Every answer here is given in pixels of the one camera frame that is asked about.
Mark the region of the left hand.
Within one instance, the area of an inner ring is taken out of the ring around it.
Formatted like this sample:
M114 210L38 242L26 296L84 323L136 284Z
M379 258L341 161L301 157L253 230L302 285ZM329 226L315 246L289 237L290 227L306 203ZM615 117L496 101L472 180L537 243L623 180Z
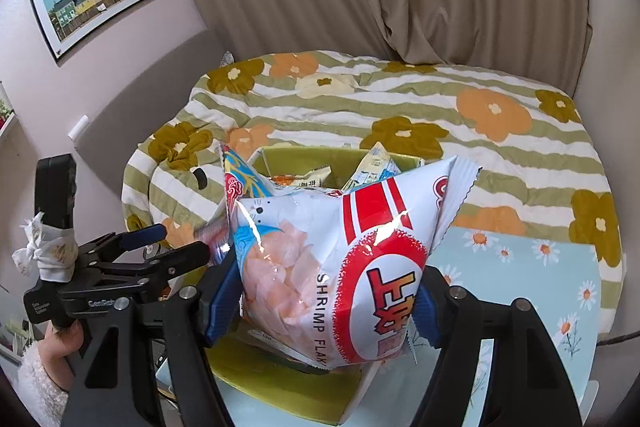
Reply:
M67 329L57 329L49 322L43 340L37 345L44 370L63 391L70 391L75 378L67 358L77 352L83 343L84 330L79 321Z

